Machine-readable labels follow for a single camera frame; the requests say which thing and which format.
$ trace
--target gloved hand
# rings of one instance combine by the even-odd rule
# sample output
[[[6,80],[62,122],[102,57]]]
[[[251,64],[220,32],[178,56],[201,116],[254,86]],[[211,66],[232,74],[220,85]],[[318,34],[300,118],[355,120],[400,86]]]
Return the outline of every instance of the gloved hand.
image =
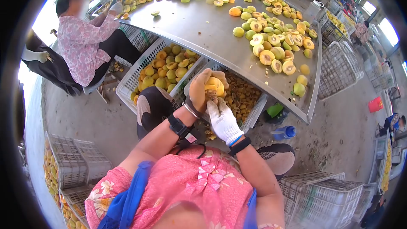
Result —
[[[123,11],[123,4],[122,2],[117,2],[114,5],[112,5],[109,9],[109,12],[114,12],[113,15],[118,15]]]
[[[47,61],[47,60],[52,62],[52,59],[50,58],[50,54],[48,52],[40,52],[38,54],[38,61],[39,62],[45,63],[45,61]]]
[[[236,118],[223,98],[218,98],[218,105],[212,100],[206,102],[210,122],[215,134],[224,140],[228,146],[244,134],[237,125]]]
[[[229,88],[225,73],[221,71],[212,71],[210,68],[207,68],[198,74],[192,80],[189,87],[189,98],[195,109],[201,113],[206,110],[205,83],[211,76],[218,78],[223,83],[225,89]]]

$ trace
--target blue apron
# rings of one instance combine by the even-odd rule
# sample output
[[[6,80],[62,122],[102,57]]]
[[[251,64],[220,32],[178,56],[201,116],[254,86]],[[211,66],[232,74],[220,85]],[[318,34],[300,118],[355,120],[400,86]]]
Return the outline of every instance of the blue apron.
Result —
[[[114,198],[98,229],[127,229],[130,227],[153,165],[154,163],[151,161],[143,161],[138,165],[129,189]],[[257,229],[256,195],[256,189],[253,189],[253,194],[247,203],[249,209],[246,214],[244,229]]]

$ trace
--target pink floral shirt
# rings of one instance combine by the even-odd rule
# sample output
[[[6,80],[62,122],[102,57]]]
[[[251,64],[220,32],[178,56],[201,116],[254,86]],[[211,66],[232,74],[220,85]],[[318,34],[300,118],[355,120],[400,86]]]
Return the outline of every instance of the pink floral shirt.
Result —
[[[95,70],[111,57],[99,49],[99,43],[105,41],[119,27],[114,16],[108,14],[98,28],[92,21],[86,22],[75,16],[59,18],[58,45],[75,82],[88,86],[95,76]]]
[[[199,207],[209,229],[242,228],[253,187],[238,163],[217,148],[191,147],[166,155],[151,169],[149,181],[130,228],[151,228],[165,211],[183,201]],[[122,167],[110,170],[85,201],[90,229],[96,229],[113,199],[130,187],[131,175]],[[281,229],[265,224],[259,228]]]

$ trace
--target stool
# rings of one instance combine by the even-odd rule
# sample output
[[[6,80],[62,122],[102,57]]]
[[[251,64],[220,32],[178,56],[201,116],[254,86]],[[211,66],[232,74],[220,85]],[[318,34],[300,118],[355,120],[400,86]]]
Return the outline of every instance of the stool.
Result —
[[[112,77],[111,80],[105,81],[105,79],[107,79],[108,77]],[[97,90],[98,94],[102,97],[102,99],[104,100],[104,102],[106,104],[109,104],[109,99],[106,97],[106,94],[104,93],[104,86],[108,85],[108,84],[112,84],[117,82],[118,79],[111,73],[109,72],[109,70],[105,73],[104,77],[100,79],[100,81],[93,85],[93,86],[87,86],[87,87],[83,87],[84,93],[85,95],[89,95],[91,94],[93,91]]]

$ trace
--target silver bangle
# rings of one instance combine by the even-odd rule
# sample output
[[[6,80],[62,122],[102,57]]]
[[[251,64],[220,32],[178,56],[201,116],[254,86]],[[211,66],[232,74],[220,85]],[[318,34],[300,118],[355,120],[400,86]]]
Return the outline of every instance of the silver bangle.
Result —
[[[182,102],[182,105],[185,106],[185,108],[192,114],[194,115],[195,118],[199,119],[199,117],[191,110],[191,108],[188,107],[188,105],[185,102]]]

